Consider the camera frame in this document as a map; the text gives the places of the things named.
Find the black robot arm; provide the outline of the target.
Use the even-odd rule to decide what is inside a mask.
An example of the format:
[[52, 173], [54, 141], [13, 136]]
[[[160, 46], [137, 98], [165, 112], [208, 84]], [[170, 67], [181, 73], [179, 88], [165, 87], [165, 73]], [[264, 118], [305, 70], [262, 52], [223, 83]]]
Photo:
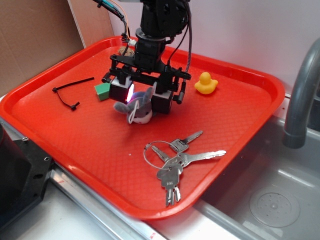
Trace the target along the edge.
[[169, 114], [173, 102], [182, 103], [191, 75], [187, 69], [172, 67], [169, 59], [163, 62], [162, 55], [177, 35], [192, 32], [189, 1], [144, 0], [142, 4], [133, 56], [111, 55], [102, 82], [111, 84], [109, 97], [124, 105], [131, 101], [134, 83], [152, 86], [152, 111]]

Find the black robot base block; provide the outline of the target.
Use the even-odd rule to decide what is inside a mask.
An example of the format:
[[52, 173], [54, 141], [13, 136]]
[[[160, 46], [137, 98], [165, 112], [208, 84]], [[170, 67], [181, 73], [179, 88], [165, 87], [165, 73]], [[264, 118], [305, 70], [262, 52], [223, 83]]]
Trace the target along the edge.
[[30, 139], [13, 140], [0, 127], [0, 230], [44, 198], [52, 157]]

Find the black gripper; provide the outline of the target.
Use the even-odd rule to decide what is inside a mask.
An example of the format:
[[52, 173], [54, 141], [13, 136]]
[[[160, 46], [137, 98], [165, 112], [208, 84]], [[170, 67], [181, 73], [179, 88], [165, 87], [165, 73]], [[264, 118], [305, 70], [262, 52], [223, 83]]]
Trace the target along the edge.
[[[186, 91], [186, 81], [191, 79], [188, 73], [191, 61], [191, 52], [188, 52], [185, 71], [171, 66], [171, 58], [178, 50], [175, 48], [167, 62], [162, 61], [166, 45], [174, 41], [173, 36], [150, 37], [137, 35], [134, 45], [134, 54], [126, 56], [129, 45], [119, 55], [111, 55], [111, 67], [102, 82], [110, 83], [109, 98], [121, 103], [131, 100], [134, 93], [134, 82], [153, 85], [151, 98], [152, 111], [160, 114], [169, 114], [173, 100], [181, 104]], [[178, 95], [174, 93], [181, 87]]]

